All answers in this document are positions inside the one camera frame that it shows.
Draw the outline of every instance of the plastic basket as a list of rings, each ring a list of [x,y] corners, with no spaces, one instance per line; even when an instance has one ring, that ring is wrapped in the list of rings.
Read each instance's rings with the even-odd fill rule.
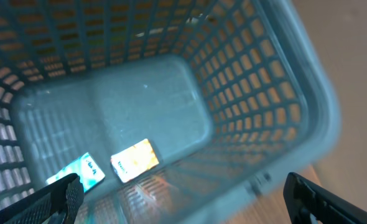
[[[0,210],[89,152],[77,223],[216,223],[339,130],[289,1],[0,1]],[[161,163],[122,185],[110,156],[144,138]]]

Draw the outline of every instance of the yellow card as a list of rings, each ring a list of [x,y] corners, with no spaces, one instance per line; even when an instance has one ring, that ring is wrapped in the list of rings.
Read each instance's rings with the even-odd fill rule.
[[[148,139],[111,156],[114,171],[123,183],[139,176],[141,173],[159,164]]]

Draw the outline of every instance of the floor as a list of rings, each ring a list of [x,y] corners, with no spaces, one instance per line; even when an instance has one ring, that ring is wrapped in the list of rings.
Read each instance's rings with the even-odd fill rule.
[[[367,1],[292,2],[336,88],[343,121],[336,148],[304,175],[367,211]],[[227,223],[290,223],[282,189]]]
[[[320,181],[312,166],[300,172],[306,179],[320,185]],[[261,197],[258,201],[231,217],[225,224],[262,224],[262,223],[291,223],[283,199],[283,185],[270,195]]]

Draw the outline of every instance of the basket bottom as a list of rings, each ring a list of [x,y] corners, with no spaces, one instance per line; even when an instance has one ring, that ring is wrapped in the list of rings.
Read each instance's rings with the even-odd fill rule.
[[[89,152],[106,174],[85,201],[121,184],[110,157],[148,138],[160,164],[208,143],[212,122],[185,60],[165,55],[27,87],[11,112],[37,189]]]

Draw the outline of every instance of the blue-gray plastic basket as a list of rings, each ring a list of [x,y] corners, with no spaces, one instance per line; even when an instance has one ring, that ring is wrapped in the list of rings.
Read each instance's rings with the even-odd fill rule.
[[[340,125],[290,1],[0,0],[0,210],[89,152],[77,223],[217,223]],[[110,156],[144,138],[160,164],[120,183]]]

